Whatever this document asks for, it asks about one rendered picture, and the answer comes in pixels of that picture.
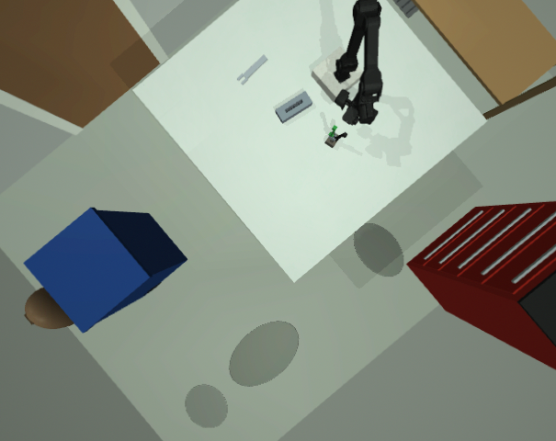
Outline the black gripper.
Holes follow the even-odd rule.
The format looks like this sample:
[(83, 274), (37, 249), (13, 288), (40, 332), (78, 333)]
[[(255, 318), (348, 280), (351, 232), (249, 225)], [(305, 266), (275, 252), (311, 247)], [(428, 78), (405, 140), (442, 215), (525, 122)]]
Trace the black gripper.
[[(349, 106), (350, 104), (352, 104), (354, 108), (357, 109), (359, 105), (356, 104), (355, 98), (353, 99), (353, 101), (349, 100), (348, 98), (349, 98), (349, 93), (343, 89), (340, 91), (339, 95), (335, 99), (335, 104), (337, 104), (341, 108), (341, 110), (343, 110), (345, 106)], [(377, 115), (378, 115), (378, 111), (374, 109), (374, 118), (376, 118)]]

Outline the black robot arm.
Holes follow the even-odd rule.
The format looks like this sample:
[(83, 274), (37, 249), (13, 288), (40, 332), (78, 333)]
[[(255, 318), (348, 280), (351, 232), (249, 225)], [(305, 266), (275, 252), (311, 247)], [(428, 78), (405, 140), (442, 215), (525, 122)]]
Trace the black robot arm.
[[(354, 29), (346, 52), (335, 60), (334, 75), (339, 83), (344, 82), (357, 69), (357, 52), (365, 36), (363, 72), (359, 77), (355, 102), (350, 104), (342, 117), (348, 125), (368, 124), (375, 120), (373, 104), (379, 102), (383, 89), (382, 73), (379, 68), (379, 32), (381, 5), (377, 0), (357, 0), (353, 7)], [(373, 94), (376, 94), (373, 96)]]

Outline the grey forked flat bar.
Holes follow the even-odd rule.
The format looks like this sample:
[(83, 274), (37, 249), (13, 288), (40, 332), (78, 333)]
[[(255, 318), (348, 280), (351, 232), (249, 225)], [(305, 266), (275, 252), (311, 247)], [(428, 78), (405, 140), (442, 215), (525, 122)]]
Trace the grey forked flat bar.
[(263, 55), (260, 57), (245, 73), (242, 73), (239, 77), (237, 77), (238, 81), (244, 76), (245, 80), (241, 82), (241, 85), (244, 85), (248, 81), (248, 77), (254, 73), (265, 61), (267, 57)]

